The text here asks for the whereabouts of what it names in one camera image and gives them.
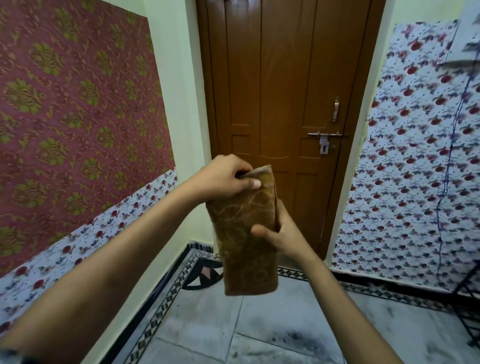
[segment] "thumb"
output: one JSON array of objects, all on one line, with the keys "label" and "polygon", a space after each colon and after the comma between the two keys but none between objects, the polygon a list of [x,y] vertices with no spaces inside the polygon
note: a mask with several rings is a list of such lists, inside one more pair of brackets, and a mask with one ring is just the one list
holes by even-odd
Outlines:
[{"label": "thumb", "polygon": [[255,178],[245,178],[239,180],[239,182],[242,190],[256,190],[257,188],[260,188],[262,186],[260,180],[257,180]]},{"label": "thumb", "polygon": [[252,226],[252,235],[257,238],[267,239],[273,246],[278,245],[278,232],[271,231],[263,225],[255,224]]}]

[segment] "marble floor tile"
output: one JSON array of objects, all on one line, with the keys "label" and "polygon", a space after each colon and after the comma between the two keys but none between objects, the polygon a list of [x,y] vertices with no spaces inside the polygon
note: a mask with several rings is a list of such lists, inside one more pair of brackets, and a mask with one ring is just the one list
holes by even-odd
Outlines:
[{"label": "marble floor tile", "polygon": [[204,290],[181,290],[155,336],[224,361],[242,302],[224,292],[223,280]]},{"label": "marble floor tile", "polygon": [[454,314],[349,295],[406,364],[480,363],[480,350],[467,345],[469,336]]},{"label": "marble floor tile", "polygon": [[[170,290],[171,286],[173,285],[173,283],[175,283],[175,280],[180,275],[181,271],[183,270],[183,268],[187,264],[188,260],[192,256],[193,252],[194,252],[193,250],[190,250],[187,253],[186,257],[180,263],[177,270],[173,273],[172,278],[170,278],[170,280],[167,282],[167,284],[163,288],[162,292],[160,292],[159,296],[157,297],[155,302],[152,304],[150,309],[147,311],[146,315],[142,318],[142,320],[140,321],[138,326],[135,328],[133,333],[130,335],[129,339],[127,340],[127,342],[125,343],[123,348],[119,351],[119,353],[117,354],[117,356],[113,360],[112,364],[123,364],[123,363],[125,363],[128,356],[130,355],[130,353],[134,349],[138,339],[142,335],[143,331],[147,327],[148,323],[150,322],[151,318],[153,317],[153,315],[157,311],[157,309],[160,306],[160,304],[162,303],[163,299],[166,297],[166,295],[167,295],[168,291]],[[156,292],[156,289],[153,290],[150,295],[155,294],[155,292]]]},{"label": "marble floor tile", "polygon": [[278,289],[244,297],[235,331],[285,349],[343,364],[342,352],[310,285],[278,277]]},{"label": "marble floor tile", "polygon": [[279,346],[234,334],[226,364],[327,364]]},{"label": "marble floor tile", "polygon": [[139,364],[172,363],[221,364],[222,362],[157,338],[152,339],[139,361]]}]

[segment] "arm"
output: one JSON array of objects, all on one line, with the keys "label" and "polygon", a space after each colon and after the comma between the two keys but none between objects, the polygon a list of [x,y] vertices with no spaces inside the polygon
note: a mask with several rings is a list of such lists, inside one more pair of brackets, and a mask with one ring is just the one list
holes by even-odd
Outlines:
[{"label": "arm", "polygon": [[55,283],[15,322],[0,349],[42,363],[79,363],[193,208],[260,187],[258,180],[235,178],[251,169],[234,155],[215,158]]},{"label": "arm", "polygon": [[252,234],[266,238],[301,266],[347,362],[403,364],[307,243],[281,201],[278,217],[280,232],[254,225]]}]

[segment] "forearm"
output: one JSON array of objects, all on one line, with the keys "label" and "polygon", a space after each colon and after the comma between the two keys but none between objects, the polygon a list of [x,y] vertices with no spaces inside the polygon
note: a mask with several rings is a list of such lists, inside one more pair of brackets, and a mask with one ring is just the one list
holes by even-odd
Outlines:
[{"label": "forearm", "polygon": [[0,347],[43,363],[80,362],[197,203],[188,186],[173,190],[45,292]]},{"label": "forearm", "polygon": [[348,364],[403,363],[317,255],[300,265]]}]

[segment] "blue cable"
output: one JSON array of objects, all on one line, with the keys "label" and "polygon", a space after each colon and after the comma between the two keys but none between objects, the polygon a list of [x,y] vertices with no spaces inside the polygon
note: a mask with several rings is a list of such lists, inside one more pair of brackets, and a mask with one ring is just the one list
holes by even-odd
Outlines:
[{"label": "blue cable", "polygon": [[467,83],[465,84],[465,88],[462,92],[462,95],[460,97],[460,102],[458,104],[458,108],[456,109],[454,118],[453,118],[453,123],[452,123],[452,134],[450,135],[450,149],[448,151],[448,158],[447,158],[447,166],[445,169],[445,178],[444,178],[444,188],[442,193],[440,194],[440,198],[438,199],[437,207],[435,209],[435,216],[437,219],[437,230],[438,230],[438,241],[440,243],[438,247],[438,267],[437,267],[437,280],[438,284],[440,287],[445,288],[446,290],[450,291],[448,288],[444,287],[445,283],[443,283],[440,280],[440,268],[442,267],[442,248],[444,245],[444,241],[442,239],[442,227],[440,226],[440,205],[442,204],[444,198],[448,194],[448,185],[450,183],[450,161],[452,158],[452,151],[455,146],[455,131],[456,131],[456,126],[458,124],[458,119],[460,117],[460,114],[463,109],[463,105],[465,104],[465,99],[467,97],[467,91],[468,91],[468,86],[470,85],[470,82],[475,79],[475,66],[477,65],[477,60],[480,54],[480,48],[477,50],[477,54],[475,55],[475,59],[472,64],[472,69],[470,71],[470,75],[468,77]]}]

